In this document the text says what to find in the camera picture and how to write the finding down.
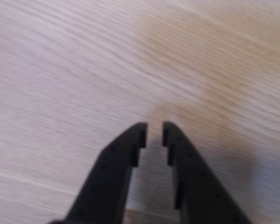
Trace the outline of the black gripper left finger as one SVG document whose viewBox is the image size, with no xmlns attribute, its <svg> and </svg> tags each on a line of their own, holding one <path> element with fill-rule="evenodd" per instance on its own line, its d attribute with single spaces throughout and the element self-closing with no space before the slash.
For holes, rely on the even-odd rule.
<svg viewBox="0 0 280 224">
<path fill-rule="evenodd" d="M 132 171 L 146 146 L 147 128 L 147 123 L 136 123 L 101 151 L 67 215 L 54 224 L 122 223 Z"/>
</svg>

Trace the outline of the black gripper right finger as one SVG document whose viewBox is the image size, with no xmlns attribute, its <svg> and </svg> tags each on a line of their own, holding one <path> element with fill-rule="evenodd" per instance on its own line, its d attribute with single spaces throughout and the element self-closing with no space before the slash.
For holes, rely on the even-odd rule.
<svg viewBox="0 0 280 224">
<path fill-rule="evenodd" d="M 173 122 L 162 125 L 162 144 L 174 180 L 174 208 L 182 224 L 249 224 L 199 151 Z"/>
</svg>

